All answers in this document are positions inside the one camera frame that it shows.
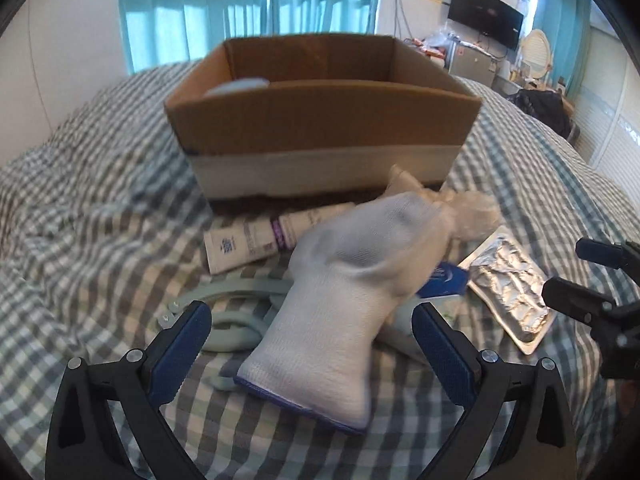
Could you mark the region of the silver blister pill pack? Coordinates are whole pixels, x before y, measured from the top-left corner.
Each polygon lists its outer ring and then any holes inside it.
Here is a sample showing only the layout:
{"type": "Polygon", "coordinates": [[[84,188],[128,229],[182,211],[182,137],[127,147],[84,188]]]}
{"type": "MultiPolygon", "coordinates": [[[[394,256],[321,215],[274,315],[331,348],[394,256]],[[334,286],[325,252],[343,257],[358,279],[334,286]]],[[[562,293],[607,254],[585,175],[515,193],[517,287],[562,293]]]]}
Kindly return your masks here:
{"type": "Polygon", "coordinates": [[[499,226],[459,263],[469,288],[526,356],[533,354],[555,320],[541,293],[547,277],[506,227],[499,226]]]}

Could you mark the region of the blue tissue pack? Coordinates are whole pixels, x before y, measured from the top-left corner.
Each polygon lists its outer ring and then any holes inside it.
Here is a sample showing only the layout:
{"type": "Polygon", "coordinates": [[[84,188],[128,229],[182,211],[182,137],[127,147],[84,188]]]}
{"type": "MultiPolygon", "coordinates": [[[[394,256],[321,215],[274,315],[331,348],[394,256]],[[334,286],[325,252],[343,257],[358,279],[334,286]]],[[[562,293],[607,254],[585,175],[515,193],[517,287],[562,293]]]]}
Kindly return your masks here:
{"type": "Polygon", "coordinates": [[[414,338],[411,328],[412,312],[418,304],[430,302],[449,324],[454,324],[469,283],[467,270],[449,262],[441,262],[430,279],[388,318],[378,333],[383,344],[420,363],[426,363],[424,354],[414,338]]]}

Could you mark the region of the cream cloth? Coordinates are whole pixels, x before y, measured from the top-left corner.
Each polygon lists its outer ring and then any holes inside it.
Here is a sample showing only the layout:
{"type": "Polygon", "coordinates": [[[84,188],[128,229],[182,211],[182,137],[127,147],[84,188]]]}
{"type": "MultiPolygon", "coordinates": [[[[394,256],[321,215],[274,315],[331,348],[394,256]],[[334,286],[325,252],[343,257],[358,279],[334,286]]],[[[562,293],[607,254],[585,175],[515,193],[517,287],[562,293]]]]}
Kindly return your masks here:
{"type": "Polygon", "coordinates": [[[452,224],[452,237],[462,242],[484,240],[500,226],[500,208],[492,196],[477,191],[456,192],[450,188],[433,191],[426,188],[409,171],[394,165],[388,173],[388,182],[382,197],[405,192],[418,193],[427,203],[446,211],[452,224]]]}

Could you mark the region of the white knit glove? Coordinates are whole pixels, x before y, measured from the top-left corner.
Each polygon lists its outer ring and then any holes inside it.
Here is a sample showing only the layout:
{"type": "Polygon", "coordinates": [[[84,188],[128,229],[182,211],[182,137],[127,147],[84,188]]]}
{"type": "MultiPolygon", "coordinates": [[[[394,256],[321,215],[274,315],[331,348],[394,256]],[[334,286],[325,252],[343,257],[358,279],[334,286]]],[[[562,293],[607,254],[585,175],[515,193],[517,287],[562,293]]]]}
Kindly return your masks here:
{"type": "Polygon", "coordinates": [[[371,416],[372,342],[444,258],[452,219],[405,192],[358,205],[298,242],[293,285],[235,382],[284,408],[361,432],[371,416]]]}

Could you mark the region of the grey-green folding hanger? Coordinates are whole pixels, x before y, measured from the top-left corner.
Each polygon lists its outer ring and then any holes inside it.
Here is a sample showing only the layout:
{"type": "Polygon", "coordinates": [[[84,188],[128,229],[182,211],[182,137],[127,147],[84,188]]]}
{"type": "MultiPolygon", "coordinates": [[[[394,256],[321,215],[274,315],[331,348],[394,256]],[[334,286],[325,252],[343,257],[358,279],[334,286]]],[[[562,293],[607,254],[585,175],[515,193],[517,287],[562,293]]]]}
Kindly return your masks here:
{"type": "Polygon", "coordinates": [[[160,309],[157,325],[162,330],[171,328],[193,301],[201,301],[212,308],[209,335],[202,351],[209,354],[247,354],[262,341],[267,330],[283,306],[293,282],[286,278],[226,278],[184,292],[160,309]],[[216,304],[231,300],[267,301],[265,314],[249,310],[216,310],[216,304]]]}

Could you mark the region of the white cream tube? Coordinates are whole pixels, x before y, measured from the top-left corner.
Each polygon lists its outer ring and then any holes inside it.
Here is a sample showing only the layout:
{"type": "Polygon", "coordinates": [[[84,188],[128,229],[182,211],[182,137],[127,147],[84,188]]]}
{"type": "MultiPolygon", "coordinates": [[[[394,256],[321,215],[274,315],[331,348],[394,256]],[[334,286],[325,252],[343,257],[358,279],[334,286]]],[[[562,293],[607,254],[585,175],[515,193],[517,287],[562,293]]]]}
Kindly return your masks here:
{"type": "Polygon", "coordinates": [[[221,274],[279,252],[289,252],[317,224],[354,207],[354,203],[324,206],[209,230],[204,234],[209,272],[221,274]]]}

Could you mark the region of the white wardrobe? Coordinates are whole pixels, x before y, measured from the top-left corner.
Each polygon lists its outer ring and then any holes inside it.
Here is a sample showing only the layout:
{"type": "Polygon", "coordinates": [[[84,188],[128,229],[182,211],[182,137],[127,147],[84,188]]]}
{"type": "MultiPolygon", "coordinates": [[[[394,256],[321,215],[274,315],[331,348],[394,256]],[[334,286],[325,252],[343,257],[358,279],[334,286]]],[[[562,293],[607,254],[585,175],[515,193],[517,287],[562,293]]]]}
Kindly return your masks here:
{"type": "Polygon", "coordinates": [[[639,199],[639,73],[602,21],[591,25],[574,118],[575,148],[593,169],[639,199]]]}

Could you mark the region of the black clothes on chair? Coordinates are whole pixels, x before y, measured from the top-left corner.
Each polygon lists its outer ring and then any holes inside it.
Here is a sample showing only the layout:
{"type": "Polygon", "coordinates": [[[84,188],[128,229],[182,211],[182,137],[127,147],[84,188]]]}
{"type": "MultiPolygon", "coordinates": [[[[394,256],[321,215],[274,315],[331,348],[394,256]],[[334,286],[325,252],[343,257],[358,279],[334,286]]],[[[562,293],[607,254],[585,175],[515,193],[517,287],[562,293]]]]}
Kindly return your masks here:
{"type": "Polygon", "coordinates": [[[548,90],[521,89],[506,99],[525,114],[551,128],[563,139],[567,140],[570,136],[572,123],[559,94],[548,90]]]}

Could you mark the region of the white oval mirror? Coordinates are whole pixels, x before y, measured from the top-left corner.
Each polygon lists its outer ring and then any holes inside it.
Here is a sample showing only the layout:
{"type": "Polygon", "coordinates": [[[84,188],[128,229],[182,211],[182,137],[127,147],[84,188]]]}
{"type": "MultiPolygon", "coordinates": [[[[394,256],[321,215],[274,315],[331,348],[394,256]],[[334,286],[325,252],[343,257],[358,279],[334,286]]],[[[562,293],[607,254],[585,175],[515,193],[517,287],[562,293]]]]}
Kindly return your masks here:
{"type": "Polygon", "coordinates": [[[529,76],[544,79],[552,65],[549,40],[541,29],[533,29],[521,42],[521,61],[529,66],[529,76]]]}

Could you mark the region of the silver mini fridge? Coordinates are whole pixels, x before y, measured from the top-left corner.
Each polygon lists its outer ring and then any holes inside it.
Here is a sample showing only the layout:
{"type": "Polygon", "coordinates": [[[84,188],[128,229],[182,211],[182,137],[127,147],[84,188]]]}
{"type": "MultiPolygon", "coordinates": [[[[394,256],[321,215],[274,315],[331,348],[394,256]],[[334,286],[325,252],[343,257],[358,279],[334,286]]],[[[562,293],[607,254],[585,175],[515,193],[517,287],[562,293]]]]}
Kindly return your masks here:
{"type": "Polygon", "coordinates": [[[491,87],[496,78],[498,60],[475,44],[450,40],[447,47],[446,67],[451,76],[474,80],[491,87]]]}

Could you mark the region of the teal side curtain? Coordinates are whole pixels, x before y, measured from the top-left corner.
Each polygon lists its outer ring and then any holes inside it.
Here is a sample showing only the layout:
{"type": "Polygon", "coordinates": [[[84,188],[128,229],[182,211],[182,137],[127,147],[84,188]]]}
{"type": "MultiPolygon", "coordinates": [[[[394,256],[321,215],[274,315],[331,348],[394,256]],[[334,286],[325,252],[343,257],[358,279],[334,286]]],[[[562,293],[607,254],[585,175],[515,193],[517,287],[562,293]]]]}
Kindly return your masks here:
{"type": "Polygon", "coordinates": [[[534,29],[546,35],[552,53],[552,82],[564,79],[574,99],[582,84],[590,40],[591,0],[538,0],[534,29]]]}

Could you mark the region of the brown cardboard box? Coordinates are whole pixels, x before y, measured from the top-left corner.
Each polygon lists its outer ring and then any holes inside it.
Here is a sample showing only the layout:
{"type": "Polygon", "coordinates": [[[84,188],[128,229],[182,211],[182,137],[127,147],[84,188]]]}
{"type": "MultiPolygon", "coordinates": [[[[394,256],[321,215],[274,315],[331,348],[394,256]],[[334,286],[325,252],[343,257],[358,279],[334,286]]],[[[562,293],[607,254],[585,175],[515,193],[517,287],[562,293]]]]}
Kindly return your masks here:
{"type": "Polygon", "coordinates": [[[165,110],[211,200],[376,190],[399,166],[446,179],[480,97],[391,36],[233,38],[165,110]]]}

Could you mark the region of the teal window curtain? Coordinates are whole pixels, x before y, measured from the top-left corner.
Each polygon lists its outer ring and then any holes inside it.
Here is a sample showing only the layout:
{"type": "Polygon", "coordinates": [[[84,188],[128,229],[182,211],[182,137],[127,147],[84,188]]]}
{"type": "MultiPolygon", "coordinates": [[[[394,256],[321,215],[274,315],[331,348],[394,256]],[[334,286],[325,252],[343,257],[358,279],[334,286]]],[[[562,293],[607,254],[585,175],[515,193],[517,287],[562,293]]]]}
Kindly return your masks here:
{"type": "Polygon", "coordinates": [[[128,70],[204,56],[234,37],[370,34],[378,0],[118,0],[128,70]]]}

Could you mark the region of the black wall television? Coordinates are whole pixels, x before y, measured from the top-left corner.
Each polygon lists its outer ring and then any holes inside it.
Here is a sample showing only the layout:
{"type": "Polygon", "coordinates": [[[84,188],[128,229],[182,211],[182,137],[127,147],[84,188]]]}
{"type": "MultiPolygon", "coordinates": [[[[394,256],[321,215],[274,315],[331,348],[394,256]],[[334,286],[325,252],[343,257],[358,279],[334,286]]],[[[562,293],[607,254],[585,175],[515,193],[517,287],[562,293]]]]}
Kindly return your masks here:
{"type": "Polygon", "coordinates": [[[450,0],[448,18],[509,50],[518,48],[524,15],[502,0],[450,0]]]}

